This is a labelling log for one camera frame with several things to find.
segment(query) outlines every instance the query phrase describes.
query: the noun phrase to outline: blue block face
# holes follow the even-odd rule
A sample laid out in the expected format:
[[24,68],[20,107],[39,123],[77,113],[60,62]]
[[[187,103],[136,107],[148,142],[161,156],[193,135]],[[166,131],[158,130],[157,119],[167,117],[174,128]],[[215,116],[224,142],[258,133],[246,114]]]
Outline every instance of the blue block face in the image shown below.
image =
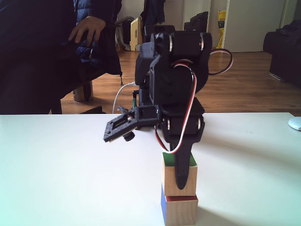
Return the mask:
[[162,213],[163,213],[164,224],[166,224],[166,205],[167,205],[167,200],[166,200],[166,197],[164,196],[163,185],[162,185],[162,192],[161,192],[161,207],[162,207]]

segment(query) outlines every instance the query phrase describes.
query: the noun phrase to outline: box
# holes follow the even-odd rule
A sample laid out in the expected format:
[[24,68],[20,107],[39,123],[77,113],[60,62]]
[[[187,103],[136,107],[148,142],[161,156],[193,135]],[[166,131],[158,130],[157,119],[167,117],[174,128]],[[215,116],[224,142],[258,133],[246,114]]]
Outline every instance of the box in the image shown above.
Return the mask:
[[136,45],[143,43],[142,27],[143,27],[143,23],[142,23],[141,16],[136,18],[131,23],[131,41],[130,41],[131,51],[136,51]]

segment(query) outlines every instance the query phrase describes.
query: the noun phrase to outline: yellow bag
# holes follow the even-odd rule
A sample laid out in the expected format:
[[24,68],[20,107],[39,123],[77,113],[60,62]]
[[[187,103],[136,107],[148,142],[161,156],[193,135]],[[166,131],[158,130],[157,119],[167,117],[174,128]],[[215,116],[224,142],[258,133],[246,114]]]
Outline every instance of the yellow bag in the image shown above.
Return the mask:
[[218,26],[220,28],[220,41],[216,48],[222,48],[222,39],[224,36],[224,28],[225,28],[225,20],[226,20],[226,11],[218,12]]

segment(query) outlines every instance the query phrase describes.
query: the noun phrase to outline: green block face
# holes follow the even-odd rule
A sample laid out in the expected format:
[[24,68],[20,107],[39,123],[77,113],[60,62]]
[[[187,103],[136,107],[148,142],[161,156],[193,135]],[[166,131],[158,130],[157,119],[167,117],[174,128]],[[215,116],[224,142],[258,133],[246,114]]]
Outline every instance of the green block face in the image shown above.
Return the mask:
[[[165,166],[174,166],[174,155],[173,154],[163,153],[163,158],[164,158]],[[191,167],[191,166],[196,166],[196,165],[197,165],[197,163],[191,154],[189,166]]]

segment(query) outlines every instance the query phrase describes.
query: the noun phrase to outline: hand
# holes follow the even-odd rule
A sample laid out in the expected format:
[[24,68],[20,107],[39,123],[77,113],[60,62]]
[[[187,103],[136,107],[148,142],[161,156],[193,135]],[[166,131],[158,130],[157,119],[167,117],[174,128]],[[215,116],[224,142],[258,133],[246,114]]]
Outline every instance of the hand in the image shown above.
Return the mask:
[[88,16],[81,22],[79,22],[79,24],[72,30],[68,40],[71,41],[76,36],[75,43],[79,43],[81,37],[83,36],[83,33],[88,30],[89,32],[87,36],[87,46],[90,46],[94,33],[94,42],[98,42],[100,32],[102,32],[105,25],[106,22],[104,20],[98,19],[94,16]]

